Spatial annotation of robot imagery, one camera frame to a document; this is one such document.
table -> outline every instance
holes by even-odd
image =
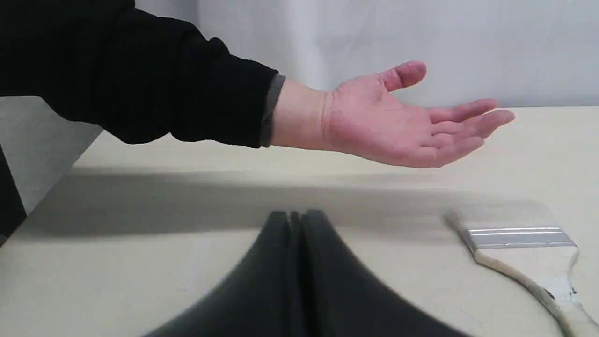
[[[271,210],[323,209],[400,295],[476,336],[560,336],[522,287],[473,261],[438,217],[481,200],[546,203],[581,253],[599,317],[599,107],[513,109],[457,163],[415,170],[299,149],[101,134],[0,249],[0,336],[141,336],[210,291]]]

black fabric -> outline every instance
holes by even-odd
[[[271,214],[214,291],[147,337],[196,336],[466,337],[382,284],[320,211]]]
[[[27,213],[0,146],[0,235],[10,236],[26,217]]]
[[[277,71],[134,0],[2,0],[0,96],[39,96],[127,143],[167,133],[260,147]]]

wooden handle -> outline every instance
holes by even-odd
[[[556,318],[568,337],[599,337],[599,324],[586,313],[582,305],[560,308]]]

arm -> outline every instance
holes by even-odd
[[[283,80],[194,25],[137,10],[133,0],[2,7],[0,95],[39,96],[63,118],[98,124],[127,143],[171,133],[258,147],[264,133],[268,144],[266,97]],[[271,89],[269,101],[278,94]]]

